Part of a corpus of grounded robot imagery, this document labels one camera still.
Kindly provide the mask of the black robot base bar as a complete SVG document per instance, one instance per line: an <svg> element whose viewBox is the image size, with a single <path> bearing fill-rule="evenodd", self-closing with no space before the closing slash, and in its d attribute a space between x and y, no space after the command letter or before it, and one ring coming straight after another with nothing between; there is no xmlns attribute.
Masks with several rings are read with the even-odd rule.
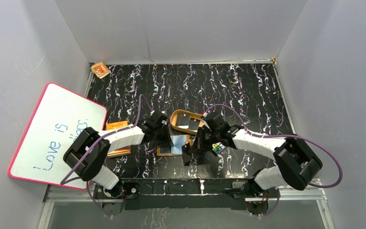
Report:
<svg viewBox="0 0 366 229"><path fill-rule="evenodd" d="M276 188L261 190L249 178L124 179L112 194L96 185L93 196L103 207L120 203L124 210L149 208L229 208L262 216L272 209Z"/></svg>

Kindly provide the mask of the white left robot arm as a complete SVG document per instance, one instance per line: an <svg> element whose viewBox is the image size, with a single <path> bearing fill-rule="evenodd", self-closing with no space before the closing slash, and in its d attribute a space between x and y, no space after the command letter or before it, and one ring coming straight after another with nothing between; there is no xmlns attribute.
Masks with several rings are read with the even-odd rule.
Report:
<svg viewBox="0 0 366 229"><path fill-rule="evenodd" d="M155 146L172 144L169 132L169 118L162 112L152 111L150 117L116 130L96 131L92 127L83 129L64 153L63 161L71 171L60 182L64 185L69 176L76 173L85 182L102 186L111 198L123 193L121 178L104 165L109 152L151 143Z"/></svg>

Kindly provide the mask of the orange leather card holder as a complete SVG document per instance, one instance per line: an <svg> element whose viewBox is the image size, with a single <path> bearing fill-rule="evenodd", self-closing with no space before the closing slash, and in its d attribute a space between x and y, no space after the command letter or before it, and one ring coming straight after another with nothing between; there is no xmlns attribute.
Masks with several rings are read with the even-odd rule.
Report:
<svg viewBox="0 0 366 229"><path fill-rule="evenodd" d="M173 135L171 136L172 145L171 147L171 154L169 155L159 155L158 147L157 147L157 156L181 156L182 155L182 146L185 145L187 142L191 143L189 135Z"/></svg>

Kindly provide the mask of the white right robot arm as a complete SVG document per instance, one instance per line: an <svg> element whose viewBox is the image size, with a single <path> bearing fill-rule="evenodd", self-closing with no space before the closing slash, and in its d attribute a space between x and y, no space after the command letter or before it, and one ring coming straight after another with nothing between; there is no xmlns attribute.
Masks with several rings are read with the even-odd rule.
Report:
<svg viewBox="0 0 366 229"><path fill-rule="evenodd" d="M306 141L295 135L273 138L248 132L242 125L229 125L216 113L204 113L201 121L203 124L197 130L191 154L212 151L214 144L221 143L225 147L251 151L276 162L274 167L261 169L251 178L249 190L256 198L278 186L289 185L296 190L304 190L323 167L322 161Z"/></svg>

